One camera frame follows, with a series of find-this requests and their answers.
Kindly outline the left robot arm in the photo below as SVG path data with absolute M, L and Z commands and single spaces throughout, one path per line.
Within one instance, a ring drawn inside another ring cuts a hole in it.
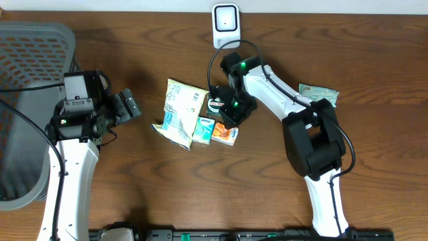
M 60 166 L 54 151 L 59 151 L 64 165 L 64 182 L 57 215 L 55 186 L 60 183 Z M 92 179 L 100 150 L 91 140 L 68 139 L 49 148 L 49 185 L 43 221 L 37 239 L 88 240 Z

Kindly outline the teal tissue pack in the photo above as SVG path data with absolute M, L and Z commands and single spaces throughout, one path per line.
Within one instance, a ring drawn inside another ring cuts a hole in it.
M 209 145 L 211 142 L 214 126 L 214 119 L 199 116 L 197 119 L 195 131 L 193 133 L 193 141 Z

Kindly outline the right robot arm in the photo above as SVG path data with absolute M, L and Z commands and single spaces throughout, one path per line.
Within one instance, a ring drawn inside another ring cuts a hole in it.
M 233 52 L 222 59 L 220 68 L 229 84 L 215 87 L 213 93 L 223 102 L 219 113 L 224 125 L 238 127 L 258 102 L 268 107 L 282 122 L 288 161 L 308 187 L 314 231 L 344 236 L 348 222 L 334 192 L 340 189 L 338 174 L 346 151 L 332 104 L 302 96 L 257 56 L 244 60 Z

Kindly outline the white snack bag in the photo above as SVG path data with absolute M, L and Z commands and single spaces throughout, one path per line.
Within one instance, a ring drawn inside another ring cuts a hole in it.
M 162 124 L 151 128 L 172 143 L 190 150 L 193 133 L 208 90 L 168 79 Z

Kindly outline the orange tissue pack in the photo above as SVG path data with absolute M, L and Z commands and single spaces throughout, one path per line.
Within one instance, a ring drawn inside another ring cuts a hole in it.
M 238 133 L 238 127 L 227 129 L 224 124 L 215 123 L 211 139 L 225 145 L 234 146 Z

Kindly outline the dark green round-logo packet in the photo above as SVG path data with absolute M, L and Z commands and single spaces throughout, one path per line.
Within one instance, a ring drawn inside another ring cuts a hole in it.
M 213 99 L 210 95 L 207 97 L 207 115 L 209 116 L 220 116 L 220 108 L 224 105 L 224 102 L 220 98 Z

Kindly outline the mint wet wipes pack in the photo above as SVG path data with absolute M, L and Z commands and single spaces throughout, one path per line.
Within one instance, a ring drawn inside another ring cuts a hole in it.
M 334 108 L 336 108 L 336 101 L 339 95 L 338 91 L 319 86 L 309 86 L 305 84 L 299 84 L 298 89 L 299 93 L 302 96 L 308 97 L 313 101 L 319 101 L 325 98 L 332 104 Z

